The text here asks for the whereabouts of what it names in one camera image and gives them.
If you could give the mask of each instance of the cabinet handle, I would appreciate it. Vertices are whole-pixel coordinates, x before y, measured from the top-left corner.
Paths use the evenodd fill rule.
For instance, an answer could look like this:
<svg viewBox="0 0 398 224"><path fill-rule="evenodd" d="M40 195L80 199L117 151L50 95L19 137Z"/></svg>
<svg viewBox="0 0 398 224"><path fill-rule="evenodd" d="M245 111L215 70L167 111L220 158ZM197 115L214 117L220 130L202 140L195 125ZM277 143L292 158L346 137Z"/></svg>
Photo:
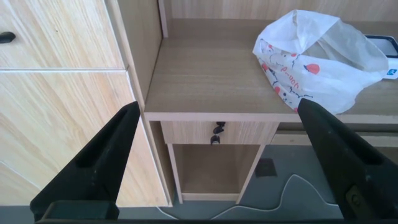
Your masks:
<svg viewBox="0 0 398 224"><path fill-rule="evenodd" d="M12 32L2 32L0 34L0 44L10 43L15 38L16 36Z"/></svg>

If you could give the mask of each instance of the drawer handle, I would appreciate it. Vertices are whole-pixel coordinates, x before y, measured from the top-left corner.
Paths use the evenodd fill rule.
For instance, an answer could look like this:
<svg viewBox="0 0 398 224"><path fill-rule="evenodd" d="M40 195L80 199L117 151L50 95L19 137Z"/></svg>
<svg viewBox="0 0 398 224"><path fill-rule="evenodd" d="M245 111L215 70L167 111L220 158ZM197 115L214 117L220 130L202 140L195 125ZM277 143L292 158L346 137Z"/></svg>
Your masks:
<svg viewBox="0 0 398 224"><path fill-rule="evenodd" d="M10 43L15 38L16 38L16 36L12 32L2 32L0 34L0 44Z"/></svg>
<svg viewBox="0 0 398 224"><path fill-rule="evenodd" d="M214 135L210 138L210 145L221 143L220 136L218 134L224 131L225 122L217 122L217 125L218 126L213 130Z"/></svg>

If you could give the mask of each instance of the lock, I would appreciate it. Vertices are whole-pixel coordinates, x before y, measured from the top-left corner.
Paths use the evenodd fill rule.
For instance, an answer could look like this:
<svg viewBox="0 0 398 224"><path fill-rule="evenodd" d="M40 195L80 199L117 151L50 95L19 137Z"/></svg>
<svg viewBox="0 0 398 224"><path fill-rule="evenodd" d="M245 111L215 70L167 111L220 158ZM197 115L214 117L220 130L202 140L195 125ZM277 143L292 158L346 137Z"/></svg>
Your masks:
<svg viewBox="0 0 398 224"><path fill-rule="evenodd" d="M218 135L213 135L213 137L210 138L210 145L213 144L220 144L220 137Z"/></svg>
<svg viewBox="0 0 398 224"><path fill-rule="evenodd" d="M214 135L210 138L210 145L221 143L220 136L218 134L224 131L225 122L218 121L216 124L218 126L213 130Z"/></svg>
<svg viewBox="0 0 398 224"><path fill-rule="evenodd" d="M219 134L219 133L222 133L223 131L224 131L223 127L218 126L218 127L216 127L216 128L213 130L213 133L214 133L214 134Z"/></svg>

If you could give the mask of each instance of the wooden drawer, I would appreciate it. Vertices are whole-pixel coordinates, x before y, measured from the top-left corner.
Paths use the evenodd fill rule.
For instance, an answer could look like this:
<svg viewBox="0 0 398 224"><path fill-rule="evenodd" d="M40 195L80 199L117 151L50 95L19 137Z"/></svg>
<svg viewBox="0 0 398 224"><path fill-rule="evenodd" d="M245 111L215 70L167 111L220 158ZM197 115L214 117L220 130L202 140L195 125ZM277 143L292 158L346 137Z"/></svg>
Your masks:
<svg viewBox="0 0 398 224"><path fill-rule="evenodd" d="M0 68L124 68L104 1L0 0Z"/></svg>
<svg viewBox="0 0 398 224"><path fill-rule="evenodd" d="M167 144L210 144L214 121L162 121ZM220 133L221 144L265 144L269 142L278 123L227 122Z"/></svg>

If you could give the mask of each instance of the open shelf compartment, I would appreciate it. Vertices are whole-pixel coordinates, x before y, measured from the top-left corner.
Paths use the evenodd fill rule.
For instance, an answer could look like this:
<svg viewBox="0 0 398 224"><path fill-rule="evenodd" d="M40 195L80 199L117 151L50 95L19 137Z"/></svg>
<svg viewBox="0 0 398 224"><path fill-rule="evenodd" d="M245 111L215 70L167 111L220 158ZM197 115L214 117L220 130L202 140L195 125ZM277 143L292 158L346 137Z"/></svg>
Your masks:
<svg viewBox="0 0 398 224"><path fill-rule="evenodd" d="M237 201L258 145L169 144L179 200Z"/></svg>

